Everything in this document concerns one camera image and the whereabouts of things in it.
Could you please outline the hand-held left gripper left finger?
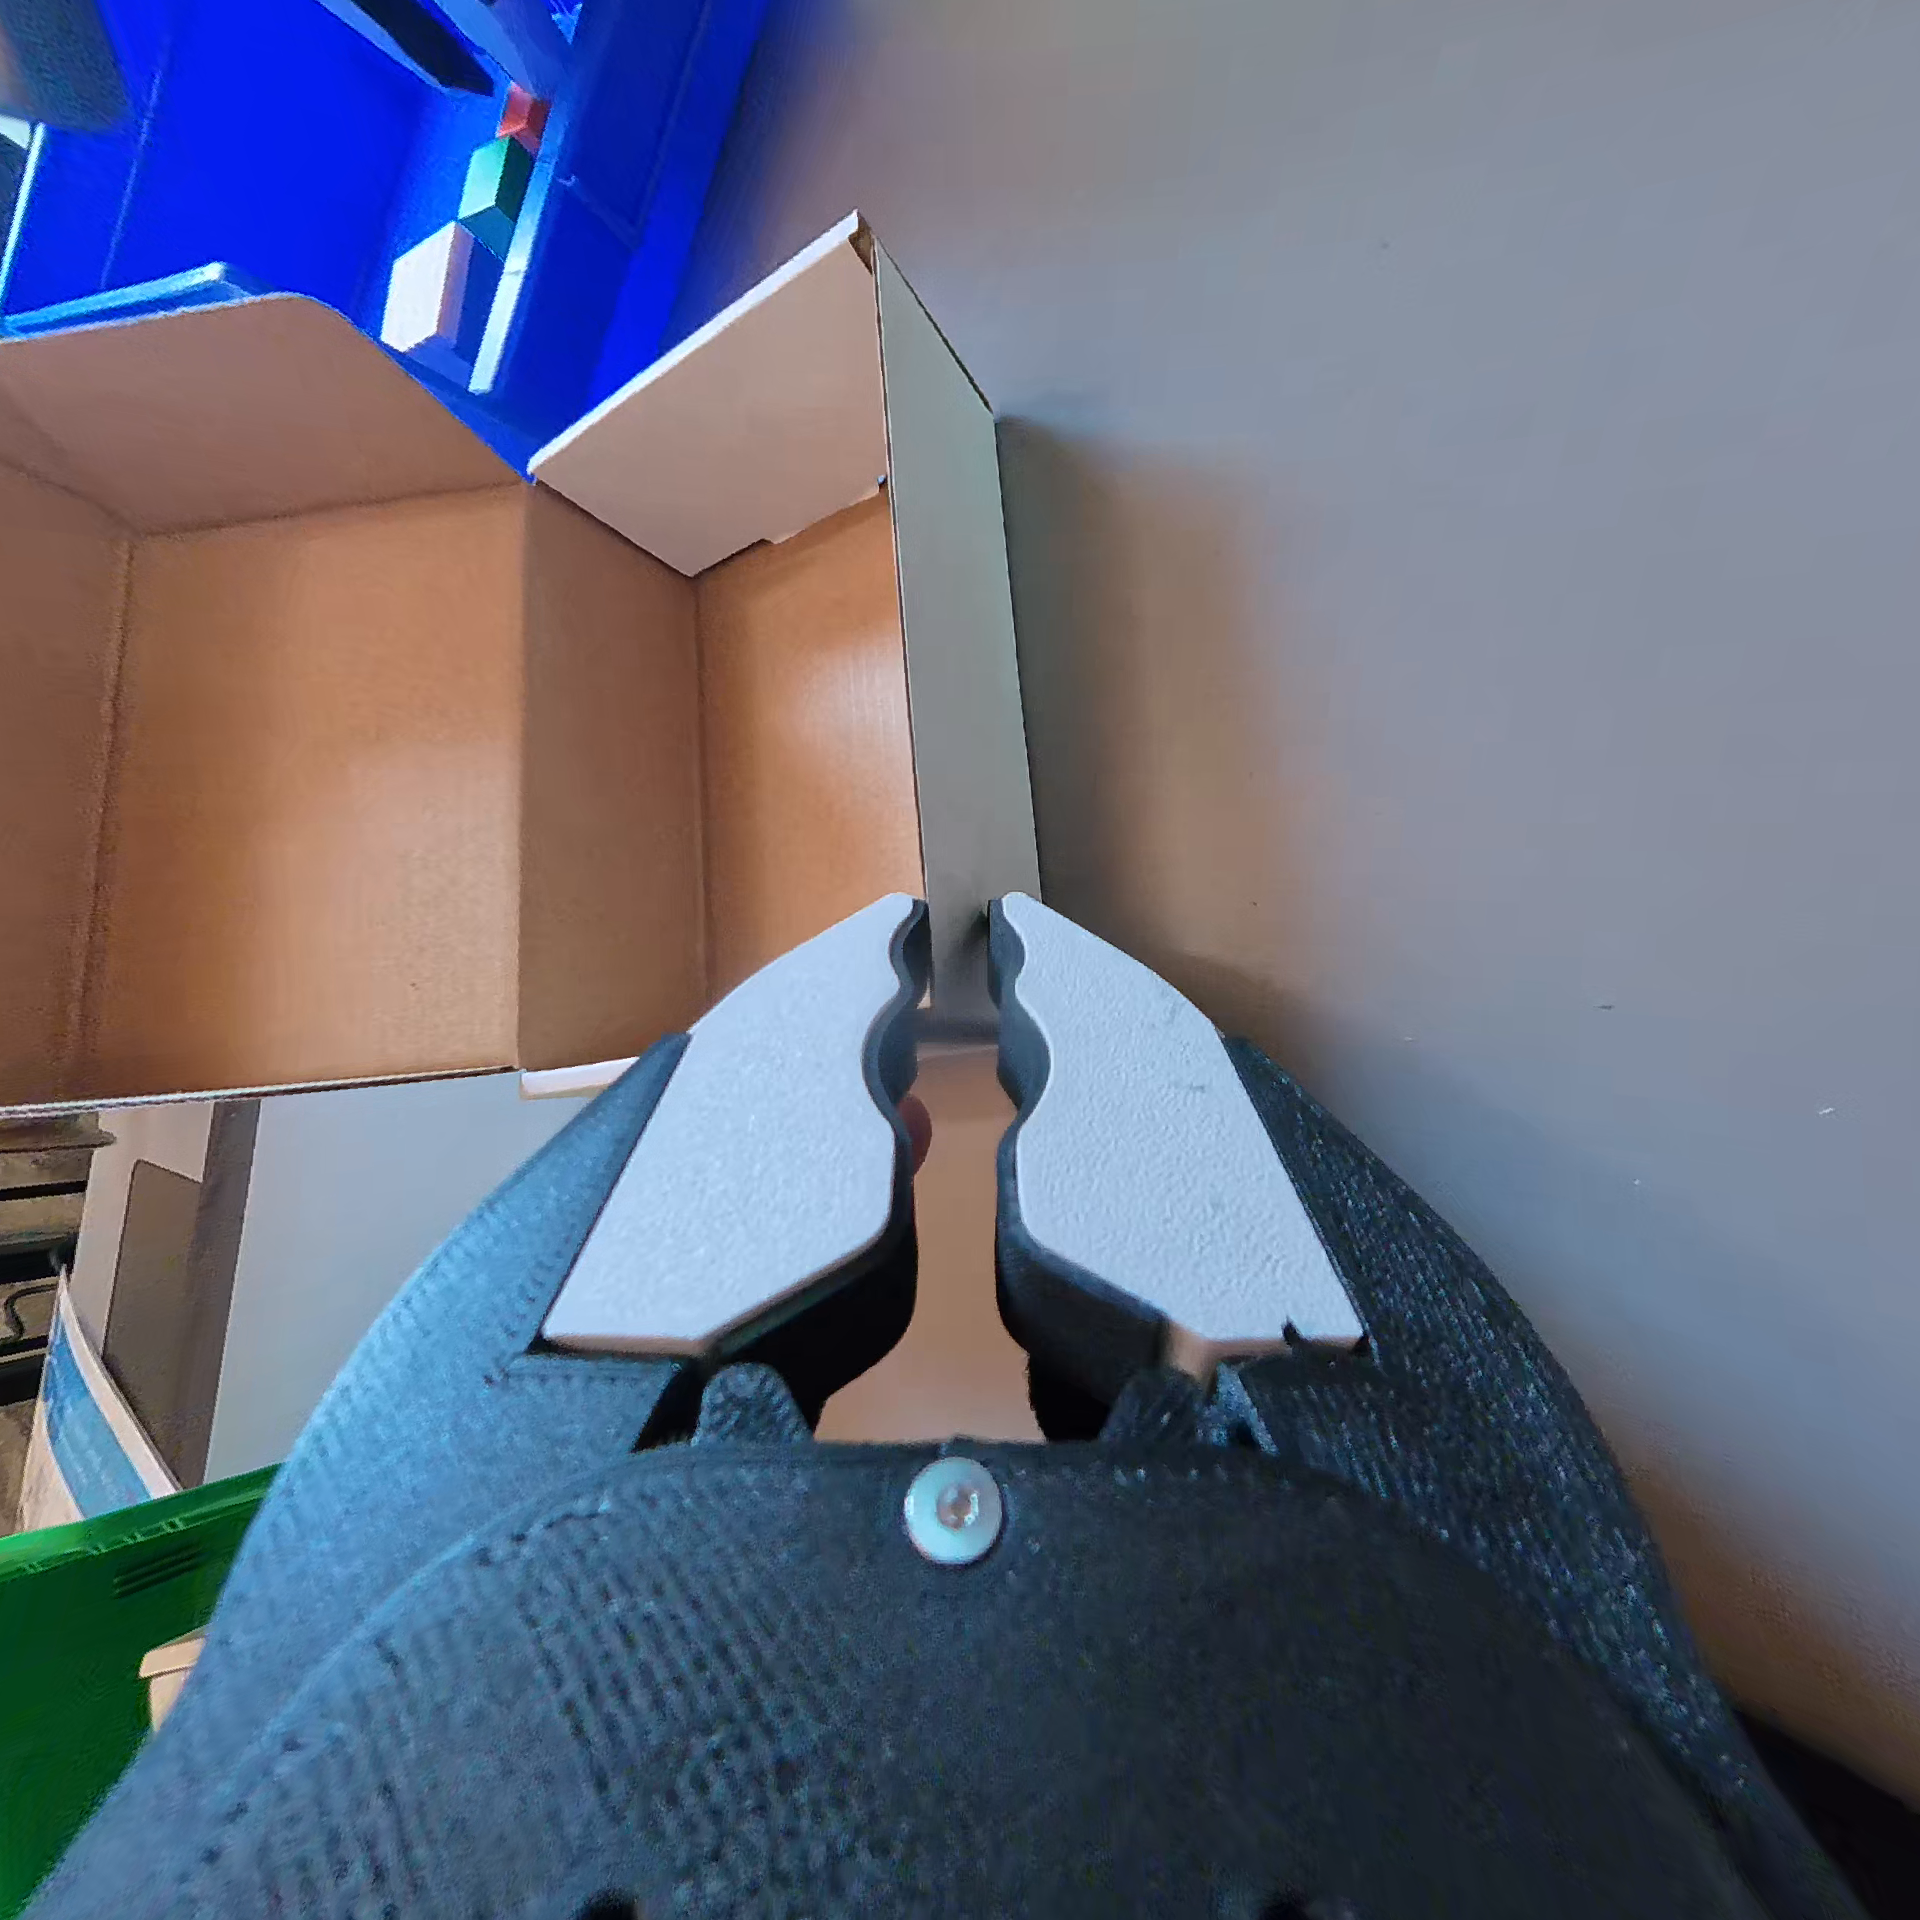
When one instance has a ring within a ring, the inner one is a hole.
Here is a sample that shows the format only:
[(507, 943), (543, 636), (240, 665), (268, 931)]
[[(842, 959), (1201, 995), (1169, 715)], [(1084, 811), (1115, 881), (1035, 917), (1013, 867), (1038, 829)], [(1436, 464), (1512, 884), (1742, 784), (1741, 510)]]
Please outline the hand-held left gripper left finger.
[(928, 905), (887, 894), (687, 1033), (540, 1341), (773, 1368), (806, 1419), (900, 1343), (918, 1291), (916, 1079)]

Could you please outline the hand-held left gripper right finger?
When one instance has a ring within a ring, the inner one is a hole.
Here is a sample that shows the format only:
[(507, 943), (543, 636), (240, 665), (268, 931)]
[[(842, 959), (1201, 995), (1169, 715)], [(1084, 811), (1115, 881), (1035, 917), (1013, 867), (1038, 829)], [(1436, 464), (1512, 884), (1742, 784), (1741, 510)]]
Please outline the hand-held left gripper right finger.
[(1043, 1431), (1098, 1431), (1140, 1375), (1340, 1365), (1370, 1330), (1219, 1025), (1043, 900), (989, 910), (997, 1307)]

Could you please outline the white cardboard box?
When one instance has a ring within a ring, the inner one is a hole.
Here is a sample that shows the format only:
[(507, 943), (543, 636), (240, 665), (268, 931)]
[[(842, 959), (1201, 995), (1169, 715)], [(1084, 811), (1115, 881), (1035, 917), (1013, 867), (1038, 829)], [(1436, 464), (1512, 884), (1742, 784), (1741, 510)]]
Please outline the white cardboard box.
[(5, 1113), (187, 1102), (73, 1317), (218, 1435), (276, 1093), (566, 1083), (887, 894), (1041, 887), (994, 410), (852, 211), (519, 470), (335, 307), (5, 339)]

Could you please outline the white cube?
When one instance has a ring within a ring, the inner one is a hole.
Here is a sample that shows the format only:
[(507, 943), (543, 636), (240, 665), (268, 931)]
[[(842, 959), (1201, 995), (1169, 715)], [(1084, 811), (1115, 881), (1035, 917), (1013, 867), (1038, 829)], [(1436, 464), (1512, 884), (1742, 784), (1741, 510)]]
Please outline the white cube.
[(381, 344), (423, 364), (470, 367), (501, 278), (492, 248), (460, 219), (447, 221), (392, 262)]

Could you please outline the green cube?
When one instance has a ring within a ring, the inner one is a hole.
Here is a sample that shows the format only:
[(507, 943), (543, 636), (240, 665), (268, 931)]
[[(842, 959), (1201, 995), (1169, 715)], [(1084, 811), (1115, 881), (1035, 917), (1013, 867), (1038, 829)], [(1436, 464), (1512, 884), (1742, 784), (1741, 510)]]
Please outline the green cube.
[(499, 134), (469, 155), (454, 217), (501, 262), (515, 245), (535, 157), (517, 134)]

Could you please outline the blue plastic bin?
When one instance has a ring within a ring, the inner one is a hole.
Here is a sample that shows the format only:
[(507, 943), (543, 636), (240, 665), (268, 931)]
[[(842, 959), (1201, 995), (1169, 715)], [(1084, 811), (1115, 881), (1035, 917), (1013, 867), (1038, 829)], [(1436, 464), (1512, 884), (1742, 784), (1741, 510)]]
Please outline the blue plastic bin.
[[(513, 464), (664, 344), (769, 5), (97, 3), (113, 121), (5, 106), (5, 336), (287, 293), (343, 314)], [(511, 83), (549, 100), (470, 365), (381, 344)]]

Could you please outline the white board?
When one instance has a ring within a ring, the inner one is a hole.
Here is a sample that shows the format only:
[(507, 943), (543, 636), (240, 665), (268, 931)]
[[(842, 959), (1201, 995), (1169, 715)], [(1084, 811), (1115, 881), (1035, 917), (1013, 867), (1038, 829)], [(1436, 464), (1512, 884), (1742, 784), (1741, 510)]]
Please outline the white board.
[(203, 1198), (198, 1178), (132, 1161), (99, 1341), (111, 1383), (179, 1485), (204, 1477), (218, 1395)]

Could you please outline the white and blue carton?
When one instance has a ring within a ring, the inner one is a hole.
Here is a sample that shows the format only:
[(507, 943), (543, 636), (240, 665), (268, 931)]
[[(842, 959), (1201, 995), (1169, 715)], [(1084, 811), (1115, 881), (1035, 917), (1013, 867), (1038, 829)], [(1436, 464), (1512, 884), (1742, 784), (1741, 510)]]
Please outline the white and blue carton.
[(181, 1494), (58, 1278), (17, 1501), (17, 1529), (97, 1522)]

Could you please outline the green plastic bin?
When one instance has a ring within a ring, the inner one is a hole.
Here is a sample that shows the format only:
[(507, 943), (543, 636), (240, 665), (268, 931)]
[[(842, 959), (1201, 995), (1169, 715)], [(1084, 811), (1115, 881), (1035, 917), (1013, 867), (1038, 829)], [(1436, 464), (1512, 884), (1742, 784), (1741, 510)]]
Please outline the green plastic bin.
[(200, 1631), (266, 1466), (2, 1541), (2, 1914), (37, 1887), (150, 1731), (140, 1666)]

